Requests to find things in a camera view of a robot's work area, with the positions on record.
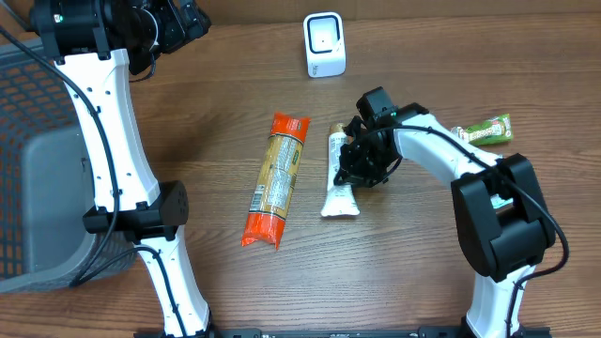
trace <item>wooden table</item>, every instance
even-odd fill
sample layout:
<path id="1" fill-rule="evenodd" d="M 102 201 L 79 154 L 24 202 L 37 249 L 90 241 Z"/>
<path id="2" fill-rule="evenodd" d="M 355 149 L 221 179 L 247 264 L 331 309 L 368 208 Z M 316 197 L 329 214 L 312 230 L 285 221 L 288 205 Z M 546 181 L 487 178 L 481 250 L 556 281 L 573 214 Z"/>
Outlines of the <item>wooden table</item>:
<path id="1" fill-rule="evenodd" d="M 555 336 L 601 335 L 601 14 L 345 23 L 347 72 L 309 80 L 302 28 L 231 25 L 159 60 L 131 88 L 158 179 L 182 179 L 196 281 L 224 328 L 402 329 L 454 325 L 473 270 L 456 240 L 449 192 L 403 162 L 390 183 L 356 191 L 362 214 L 323 220 L 326 137 L 379 85 L 451 128 L 511 113 L 516 139 L 487 148 L 527 156 L 572 256 L 528 284 L 521 321 Z M 273 112 L 313 121 L 279 252 L 240 236 Z M 547 251 L 548 267 L 560 258 Z M 138 262 L 76 290 L 0 296 L 0 337 L 131 337 L 162 313 Z"/>

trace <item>green snack bar wrapper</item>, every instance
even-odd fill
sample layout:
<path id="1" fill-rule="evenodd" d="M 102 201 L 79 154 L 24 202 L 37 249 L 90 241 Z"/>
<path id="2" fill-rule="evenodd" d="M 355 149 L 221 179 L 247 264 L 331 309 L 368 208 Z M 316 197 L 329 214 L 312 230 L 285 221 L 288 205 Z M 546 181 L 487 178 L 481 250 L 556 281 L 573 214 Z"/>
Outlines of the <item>green snack bar wrapper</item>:
<path id="1" fill-rule="evenodd" d="M 493 117 L 467 128 L 454 127 L 451 132 L 474 146 L 495 145 L 514 139 L 509 114 Z"/>

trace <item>gray basket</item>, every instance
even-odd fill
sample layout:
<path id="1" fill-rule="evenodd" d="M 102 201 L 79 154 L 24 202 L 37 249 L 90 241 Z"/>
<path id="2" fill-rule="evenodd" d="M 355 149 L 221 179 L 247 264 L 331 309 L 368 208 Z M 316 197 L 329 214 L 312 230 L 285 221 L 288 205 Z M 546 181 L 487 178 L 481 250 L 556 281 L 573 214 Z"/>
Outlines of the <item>gray basket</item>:
<path id="1" fill-rule="evenodd" d="M 26 45 L 41 54 L 39 39 Z M 94 206 L 92 177 L 65 85 L 14 46 L 0 47 L 0 293 L 65 287 L 96 251 L 102 236 L 82 221 Z M 93 268 L 130 247 L 114 234 Z"/>

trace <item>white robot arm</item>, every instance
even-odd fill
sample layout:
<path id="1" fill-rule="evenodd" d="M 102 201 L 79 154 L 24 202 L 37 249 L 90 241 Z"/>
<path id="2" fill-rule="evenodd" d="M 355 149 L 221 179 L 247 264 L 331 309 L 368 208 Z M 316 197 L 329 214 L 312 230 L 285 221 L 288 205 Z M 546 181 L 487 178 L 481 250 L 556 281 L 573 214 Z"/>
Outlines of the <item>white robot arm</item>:
<path id="1" fill-rule="evenodd" d="M 452 191 L 459 243 L 476 270 L 472 304 L 457 336 L 504 338 L 524 333 L 517 313 L 525 284 L 515 300 L 512 293 L 554 243 L 555 231 L 499 175 L 508 176 L 544 206 L 530 163 L 518 154 L 503 159 L 466 143 L 419 104 L 394 106 L 381 87 L 364 94 L 357 108 L 361 117 L 355 116 L 346 128 L 354 142 L 341 148 L 341 169 L 334 184 L 373 187 L 387 182 L 392 173 L 388 167 L 395 161 L 393 169 L 402 159 L 420 164 Z"/>
<path id="2" fill-rule="evenodd" d="M 501 158 L 499 155 L 483 151 L 455 137 L 442 127 L 431 114 L 416 115 L 405 120 L 404 124 L 432 128 L 453 137 L 470 153 L 490 166 L 496 165 L 497 160 Z M 448 189 L 451 189 L 451 182 L 460 179 L 464 174 L 477 174 L 483 171 L 480 165 L 468 159 L 455 147 L 433 133 L 399 129 L 394 131 L 394 140 L 400 156 L 420 164 Z M 498 195 L 491 197 L 491 204 L 495 208 L 504 206 L 503 202 L 504 200 Z M 506 336 L 505 318 L 509 310 L 514 284 L 521 277 L 532 273 L 534 268 L 534 266 L 524 266 L 511 272 L 500 282 L 495 282 L 491 277 L 484 277 L 476 272 L 471 307 L 466 317 L 466 322 L 475 337 L 504 338 Z M 517 313 L 523 293 L 522 289 L 517 295 L 511 334 L 519 329 Z"/>
<path id="3" fill-rule="evenodd" d="M 161 54 L 207 33 L 210 20 L 195 2 L 179 4 L 181 8 L 172 0 L 38 0 L 31 12 L 46 56 L 67 76 L 65 81 L 81 90 L 67 83 L 94 173 L 95 206 L 84 215 L 85 228 L 107 233 L 107 238 L 122 231 L 139 249 L 163 311 L 160 336 L 176 338 L 204 336 L 209 309 L 184 241 L 185 188 L 178 181 L 160 183 L 152 174 L 132 109 L 129 78 Z"/>

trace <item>pasta package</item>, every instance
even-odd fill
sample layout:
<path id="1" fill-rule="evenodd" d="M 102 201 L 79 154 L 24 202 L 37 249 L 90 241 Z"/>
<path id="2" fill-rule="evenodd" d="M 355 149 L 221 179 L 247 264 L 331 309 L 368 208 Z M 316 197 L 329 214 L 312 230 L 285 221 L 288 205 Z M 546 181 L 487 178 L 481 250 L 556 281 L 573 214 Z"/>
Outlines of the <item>pasta package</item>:
<path id="1" fill-rule="evenodd" d="M 279 248 L 310 122 L 309 117 L 293 118 L 275 113 L 242 246 L 264 240 L 275 244 L 276 250 Z"/>

